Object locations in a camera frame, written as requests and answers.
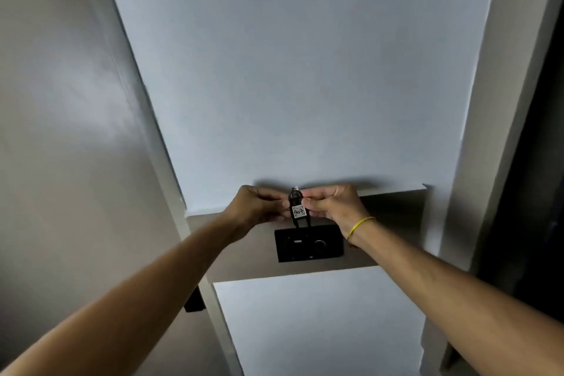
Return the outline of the person's right hand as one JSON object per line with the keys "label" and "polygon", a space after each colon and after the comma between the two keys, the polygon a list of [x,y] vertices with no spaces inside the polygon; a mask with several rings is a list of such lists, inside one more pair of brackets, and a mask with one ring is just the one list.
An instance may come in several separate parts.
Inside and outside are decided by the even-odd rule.
{"label": "person's right hand", "polygon": [[[327,199],[303,198],[302,204],[309,210],[311,216],[334,221],[340,228],[343,237],[346,239],[350,229],[359,220],[370,215],[361,202],[356,188],[352,185],[344,184],[324,187],[337,187],[337,194]],[[375,221],[376,220],[367,221],[362,225]]]}

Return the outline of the yellow wrist band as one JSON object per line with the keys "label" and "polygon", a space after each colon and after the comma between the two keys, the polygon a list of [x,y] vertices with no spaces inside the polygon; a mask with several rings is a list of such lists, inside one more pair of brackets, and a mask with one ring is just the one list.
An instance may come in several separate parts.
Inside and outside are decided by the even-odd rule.
{"label": "yellow wrist band", "polygon": [[376,218],[374,216],[368,216],[365,217],[361,220],[359,220],[349,231],[348,235],[346,236],[346,240],[349,244],[351,244],[351,238],[354,235],[355,231],[358,229],[358,227],[360,227],[363,223],[367,222],[367,221],[371,221],[371,220],[376,220]]}

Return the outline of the person's left hand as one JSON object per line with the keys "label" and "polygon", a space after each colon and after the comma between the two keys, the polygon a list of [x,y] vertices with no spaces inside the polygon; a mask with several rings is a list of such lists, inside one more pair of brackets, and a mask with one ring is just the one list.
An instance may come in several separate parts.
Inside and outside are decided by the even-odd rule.
{"label": "person's left hand", "polygon": [[225,244],[243,239],[252,228],[259,224],[284,221],[287,218],[261,218],[256,187],[244,185],[239,188],[233,200],[221,214],[224,226]]}

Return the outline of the person's left forearm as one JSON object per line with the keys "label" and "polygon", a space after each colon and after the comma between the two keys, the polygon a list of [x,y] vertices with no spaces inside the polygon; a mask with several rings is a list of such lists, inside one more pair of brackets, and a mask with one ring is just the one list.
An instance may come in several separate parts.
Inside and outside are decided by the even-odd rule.
{"label": "person's left forearm", "polygon": [[251,227],[222,214],[50,330],[0,376],[131,376],[219,254]]}

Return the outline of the black wall switch panel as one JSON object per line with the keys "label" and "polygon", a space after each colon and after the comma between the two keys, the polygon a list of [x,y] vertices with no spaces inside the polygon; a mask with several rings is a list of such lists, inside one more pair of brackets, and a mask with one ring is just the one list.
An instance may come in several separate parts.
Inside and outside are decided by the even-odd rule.
{"label": "black wall switch panel", "polygon": [[274,231],[279,263],[340,258],[344,238],[334,224]]}

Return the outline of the black key fob with tag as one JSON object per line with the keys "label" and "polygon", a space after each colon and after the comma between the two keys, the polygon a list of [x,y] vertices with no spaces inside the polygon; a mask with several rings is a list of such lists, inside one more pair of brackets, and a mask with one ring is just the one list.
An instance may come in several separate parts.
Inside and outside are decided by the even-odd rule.
{"label": "black key fob with tag", "polygon": [[302,204],[303,194],[300,187],[293,187],[288,194],[292,222],[295,228],[300,229],[300,222],[305,221],[306,227],[311,228],[311,216],[309,210]]}

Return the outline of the person's right forearm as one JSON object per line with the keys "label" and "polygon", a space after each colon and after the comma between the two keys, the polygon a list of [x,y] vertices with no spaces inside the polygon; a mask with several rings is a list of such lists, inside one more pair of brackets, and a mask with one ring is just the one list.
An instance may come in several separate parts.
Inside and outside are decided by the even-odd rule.
{"label": "person's right forearm", "polygon": [[481,376],[564,376],[564,324],[419,249],[377,221],[369,254]]}

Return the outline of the black door hinge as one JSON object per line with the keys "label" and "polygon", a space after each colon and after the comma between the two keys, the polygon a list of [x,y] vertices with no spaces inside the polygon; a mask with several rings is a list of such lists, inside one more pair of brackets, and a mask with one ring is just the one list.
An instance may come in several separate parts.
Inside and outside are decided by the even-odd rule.
{"label": "black door hinge", "polygon": [[207,307],[201,295],[200,287],[196,286],[188,300],[184,305],[184,310],[187,313],[201,312]]}

